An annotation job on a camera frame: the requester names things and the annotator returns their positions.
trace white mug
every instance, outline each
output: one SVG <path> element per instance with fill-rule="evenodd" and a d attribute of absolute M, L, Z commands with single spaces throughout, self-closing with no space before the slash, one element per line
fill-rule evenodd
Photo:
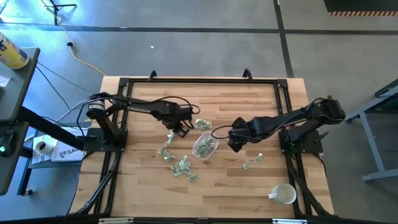
<path fill-rule="evenodd" d="M 53 146 L 52 144 L 41 141 L 35 145 L 35 151 L 39 154 L 39 156 L 43 156 L 44 154 L 48 154 L 52 152 Z"/>
<path fill-rule="evenodd" d="M 272 189 L 268 197 L 276 202 L 291 204 L 296 200 L 297 192 L 290 184 L 279 184 Z"/>

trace clear plastic container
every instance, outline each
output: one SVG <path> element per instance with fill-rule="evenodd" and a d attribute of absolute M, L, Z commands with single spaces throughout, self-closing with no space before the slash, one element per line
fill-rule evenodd
<path fill-rule="evenodd" d="M 192 147 L 192 154 L 205 161 L 216 151 L 220 141 L 211 136 L 211 132 L 203 133 Z"/>

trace gray floor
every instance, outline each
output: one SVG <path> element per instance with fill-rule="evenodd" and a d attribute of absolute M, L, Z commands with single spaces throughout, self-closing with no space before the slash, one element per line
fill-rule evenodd
<path fill-rule="evenodd" d="M 118 27 L 277 27 L 271 0 L 120 0 L 77 1 L 62 9 L 66 24 Z M 321 0 L 280 0 L 287 29 L 397 30 L 398 17 L 328 17 Z M 40 1 L 10 0 L 4 22 L 51 24 Z M 39 61 L 79 85 L 98 91 L 101 74 L 75 61 L 63 32 L 2 30 L 20 47 L 40 47 Z M 278 34 L 209 34 L 170 32 L 70 32 L 77 55 L 108 75 L 241 76 L 249 67 L 255 77 L 286 77 Z M 397 78 L 398 36 L 288 35 L 297 78 L 304 78 L 308 96 L 332 95 L 347 113 L 371 100 L 373 93 Z M 70 106 L 89 93 L 43 70 Z M 66 107 L 35 73 L 24 105 L 58 118 Z M 63 122 L 72 122 L 76 113 Z M 335 213 L 345 218 L 398 222 L 398 178 L 365 184 L 361 176 L 376 171 L 360 122 L 322 127 L 324 160 Z M 19 161 L 11 190 L 0 197 L 0 220 L 63 215 L 75 193 L 79 167 L 35 170 L 30 197 L 17 197 L 24 161 Z"/>

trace butcher block tabletop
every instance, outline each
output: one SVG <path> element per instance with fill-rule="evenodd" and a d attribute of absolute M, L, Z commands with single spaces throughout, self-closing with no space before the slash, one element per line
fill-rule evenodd
<path fill-rule="evenodd" d="M 104 77 L 101 91 L 115 94 L 120 78 Z M 293 110 L 307 105 L 304 80 L 288 78 L 287 83 Z M 143 100 L 164 96 L 184 97 L 198 105 L 201 111 L 193 115 L 193 122 L 205 119 L 211 121 L 214 128 L 230 125 L 239 116 L 246 121 L 255 116 L 277 116 L 274 87 L 270 84 L 134 83 L 131 95 Z M 167 100 L 186 104 L 178 99 Z M 189 157 L 193 174 L 199 176 L 189 182 L 183 174 L 173 177 L 170 165 L 175 162 L 168 164 L 157 154 L 170 133 L 160 121 L 148 114 L 130 112 L 127 128 L 127 145 L 119 166 L 112 217 L 294 217 L 292 205 L 267 197 L 276 185 L 289 183 L 277 134 L 257 144 L 248 143 L 238 153 L 229 148 L 227 139 L 220 140 L 218 149 L 207 161 L 192 154 L 192 146 L 203 131 L 191 130 L 183 139 L 176 135 L 167 149 L 178 161 L 184 155 Z M 225 136 L 227 132 L 228 128 L 221 129 L 217 135 Z M 259 153 L 264 159 L 255 165 L 253 160 Z M 81 208 L 97 188 L 103 157 L 103 152 L 95 152 L 83 161 L 71 212 Z M 242 167 L 246 159 L 250 161 L 247 171 Z M 333 213 L 322 163 L 314 155 L 304 154 L 303 164 L 308 188 L 323 207 Z M 103 208 L 107 195 L 108 188 L 104 191 Z M 304 211 L 300 192 L 298 199 Z"/>

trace yellow bottle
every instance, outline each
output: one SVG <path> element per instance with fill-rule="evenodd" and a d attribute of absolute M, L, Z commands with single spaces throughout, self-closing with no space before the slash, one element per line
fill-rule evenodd
<path fill-rule="evenodd" d="M 17 45 L 12 43 L 0 32 L 0 62 L 12 69 L 19 69 L 27 65 L 29 57 Z"/>

